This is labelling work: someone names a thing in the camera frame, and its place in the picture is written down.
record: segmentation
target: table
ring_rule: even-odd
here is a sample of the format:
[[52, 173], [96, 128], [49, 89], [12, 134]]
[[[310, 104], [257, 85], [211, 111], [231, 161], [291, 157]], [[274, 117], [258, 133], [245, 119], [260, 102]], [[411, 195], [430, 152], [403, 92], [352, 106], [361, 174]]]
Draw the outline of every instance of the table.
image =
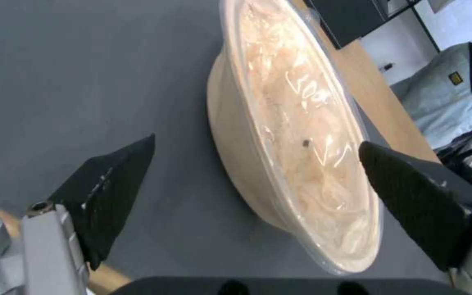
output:
[[[360, 43], [338, 52], [318, 35], [372, 140], [437, 161]], [[218, 0], [0, 0], [0, 209], [22, 216], [85, 159], [155, 132], [109, 266], [133, 279], [328, 277], [256, 217], [221, 165], [206, 116], [221, 45]], [[377, 261], [354, 277], [447, 281], [389, 214]]]

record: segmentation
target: bolt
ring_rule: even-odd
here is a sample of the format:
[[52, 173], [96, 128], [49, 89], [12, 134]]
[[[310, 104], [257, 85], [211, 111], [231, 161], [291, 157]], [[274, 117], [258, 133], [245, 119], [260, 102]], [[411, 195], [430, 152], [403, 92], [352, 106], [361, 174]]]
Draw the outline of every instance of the bolt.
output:
[[51, 200], [42, 200], [28, 207], [27, 216], [32, 218], [54, 210], [56, 208]]

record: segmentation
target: clear plastic lid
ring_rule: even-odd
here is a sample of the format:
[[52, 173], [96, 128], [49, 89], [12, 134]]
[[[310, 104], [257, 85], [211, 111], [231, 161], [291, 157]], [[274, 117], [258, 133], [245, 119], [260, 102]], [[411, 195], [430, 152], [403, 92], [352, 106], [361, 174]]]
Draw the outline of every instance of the clear plastic lid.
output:
[[382, 211], [359, 161], [367, 135], [354, 102], [287, 0], [221, 0], [220, 9], [276, 210], [326, 270], [366, 270]]

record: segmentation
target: black foam pad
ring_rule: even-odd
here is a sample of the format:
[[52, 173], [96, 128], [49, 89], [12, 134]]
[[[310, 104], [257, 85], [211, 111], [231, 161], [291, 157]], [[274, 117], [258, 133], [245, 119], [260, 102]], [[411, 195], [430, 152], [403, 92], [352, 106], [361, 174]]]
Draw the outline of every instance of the black foam pad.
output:
[[88, 159], [50, 197], [70, 213], [93, 270], [107, 258], [123, 229], [154, 149], [155, 136], [151, 135], [109, 155]]
[[440, 164], [373, 143], [362, 143], [359, 153], [369, 182], [409, 237], [440, 270], [458, 267], [472, 244], [472, 187]]

